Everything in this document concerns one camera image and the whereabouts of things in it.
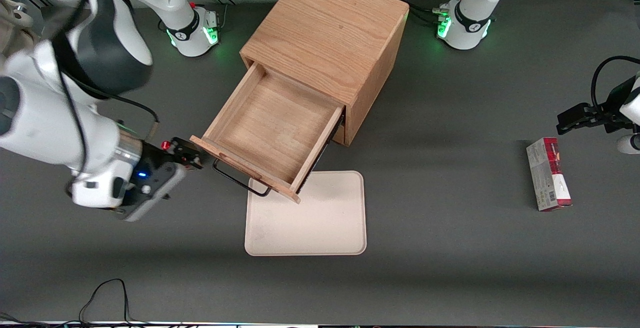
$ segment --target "cardboard box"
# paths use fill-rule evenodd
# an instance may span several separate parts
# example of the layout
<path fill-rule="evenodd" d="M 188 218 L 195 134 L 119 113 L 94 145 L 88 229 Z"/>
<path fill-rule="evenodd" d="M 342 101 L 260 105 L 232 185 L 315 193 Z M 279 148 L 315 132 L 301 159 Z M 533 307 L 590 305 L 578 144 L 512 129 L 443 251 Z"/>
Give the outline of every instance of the cardboard box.
<path fill-rule="evenodd" d="M 526 148 L 537 210 L 551 212 L 572 205 L 565 176 L 560 169 L 557 138 L 542 138 Z"/>

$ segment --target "cable connector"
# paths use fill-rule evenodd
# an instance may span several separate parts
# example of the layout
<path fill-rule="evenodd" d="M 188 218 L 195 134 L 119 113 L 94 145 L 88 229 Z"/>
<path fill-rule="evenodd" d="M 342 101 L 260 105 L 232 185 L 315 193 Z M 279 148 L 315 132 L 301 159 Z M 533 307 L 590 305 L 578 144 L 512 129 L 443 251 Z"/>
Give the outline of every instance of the cable connector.
<path fill-rule="evenodd" d="M 439 16 L 445 16 L 445 17 L 449 16 L 449 10 L 444 7 L 435 7 L 434 9 L 431 10 L 431 13 L 437 14 Z"/>

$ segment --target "open drawer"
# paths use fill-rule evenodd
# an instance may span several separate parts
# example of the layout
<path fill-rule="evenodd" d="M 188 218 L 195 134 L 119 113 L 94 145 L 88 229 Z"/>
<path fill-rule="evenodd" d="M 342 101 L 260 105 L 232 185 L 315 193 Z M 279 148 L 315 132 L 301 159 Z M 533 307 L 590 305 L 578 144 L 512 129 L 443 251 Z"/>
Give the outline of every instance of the open drawer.
<path fill-rule="evenodd" d="M 336 133 L 344 107 L 254 63 L 202 138 L 192 136 L 190 140 L 218 160 L 300 203 L 298 193 Z"/>

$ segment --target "black metal handle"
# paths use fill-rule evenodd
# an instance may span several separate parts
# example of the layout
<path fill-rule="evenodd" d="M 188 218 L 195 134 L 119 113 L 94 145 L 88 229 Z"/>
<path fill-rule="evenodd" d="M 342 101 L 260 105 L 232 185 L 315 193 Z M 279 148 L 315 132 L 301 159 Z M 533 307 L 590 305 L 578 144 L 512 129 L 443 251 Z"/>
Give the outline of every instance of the black metal handle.
<path fill-rule="evenodd" d="M 253 193 L 254 195 L 259 196 L 259 197 L 266 197 L 266 196 L 267 196 L 267 195 L 272 191 L 271 187 L 268 187 L 268 188 L 267 188 L 267 190 L 265 190 L 265 191 L 264 191 L 264 192 L 262 192 L 262 193 L 260 193 L 259 191 L 256 191 L 255 189 L 253 189 L 252 187 L 250 187 L 250 186 L 246 185 L 245 183 L 240 182 L 240 180 L 237 180 L 236 178 L 233 178 L 231 175 L 228 175 L 227 173 L 224 173 L 224 171 L 221 171 L 221 170 L 218 168 L 218 162 L 220 162 L 220 159 L 218 159 L 218 158 L 216 158 L 216 159 L 213 161 L 213 169 L 214 169 L 216 172 L 220 173 L 220 175 L 222 175 L 222 176 L 226 177 L 226 178 L 227 178 L 228 180 L 230 180 L 231 182 L 234 182 L 234 183 L 235 183 L 235 184 L 237 184 L 238 186 L 243 187 L 243 189 L 246 189 L 247 191 L 249 191 L 249 192 Z"/>

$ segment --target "wooden cabinet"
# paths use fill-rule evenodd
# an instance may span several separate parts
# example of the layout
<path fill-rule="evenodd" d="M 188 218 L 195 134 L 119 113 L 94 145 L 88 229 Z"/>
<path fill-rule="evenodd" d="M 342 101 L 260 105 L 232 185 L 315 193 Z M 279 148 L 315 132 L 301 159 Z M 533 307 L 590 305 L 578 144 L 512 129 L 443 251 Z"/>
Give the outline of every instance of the wooden cabinet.
<path fill-rule="evenodd" d="M 400 0 L 278 0 L 240 50 L 247 74 L 191 140 L 299 203 L 333 132 L 345 146 L 354 140 L 394 66 L 408 13 Z"/>

